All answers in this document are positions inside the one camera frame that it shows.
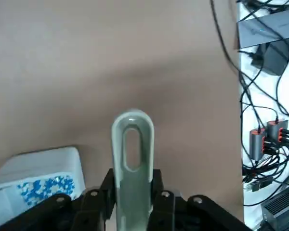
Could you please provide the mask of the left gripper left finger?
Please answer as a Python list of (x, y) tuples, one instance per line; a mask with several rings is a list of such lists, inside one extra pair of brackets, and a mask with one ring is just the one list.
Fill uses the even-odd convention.
[(115, 199), (114, 171), (77, 199), (59, 193), (0, 225), (0, 231), (104, 231)]

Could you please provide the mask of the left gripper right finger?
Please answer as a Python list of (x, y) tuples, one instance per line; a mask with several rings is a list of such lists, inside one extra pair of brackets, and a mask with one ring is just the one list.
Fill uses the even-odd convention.
[(242, 221), (204, 195), (187, 200), (164, 188), (159, 169), (151, 183), (153, 209), (148, 231), (249, 231)]

